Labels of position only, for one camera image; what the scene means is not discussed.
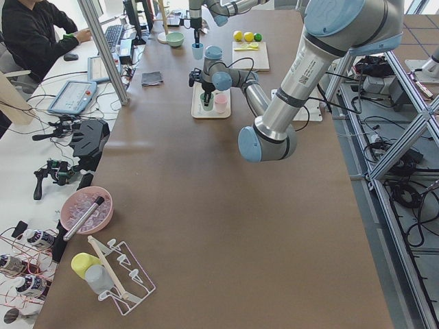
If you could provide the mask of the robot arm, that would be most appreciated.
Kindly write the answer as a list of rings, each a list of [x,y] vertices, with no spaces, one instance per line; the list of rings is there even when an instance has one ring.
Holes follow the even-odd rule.
[[[334,60],[347,53],[366,56],[396,49],[403,34],[403,1],[310,1],[296,58],[275,96],[269,98],[253,70],[232,69],[222,49],[209,46],[204,66],[189,74],[208,103],[213,91],[240,88],[257,117],[241,129],[239,152],[248,162],[282,160],[296,149],[291,123]]]
[[[246,13],[251,8],[267,3],[266,0],[238,0],[222,3],[218,0],[189,0],[189,22],[193,29],[195,48],[200,48],[202,8],[206,7],[217,26],[223,26],[228,18]]]

